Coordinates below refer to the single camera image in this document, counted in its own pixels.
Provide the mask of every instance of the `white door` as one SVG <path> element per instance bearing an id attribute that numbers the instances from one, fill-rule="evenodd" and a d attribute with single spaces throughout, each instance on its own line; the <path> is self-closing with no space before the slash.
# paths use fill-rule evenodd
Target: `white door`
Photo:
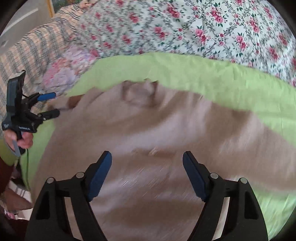
<path id="1" fill-rule="evenodd" d="M 0 55 L 21 40 L 30 30 L 48 23 L 47 0 L 28 0 L 12 17 L 0 36 Z"/>

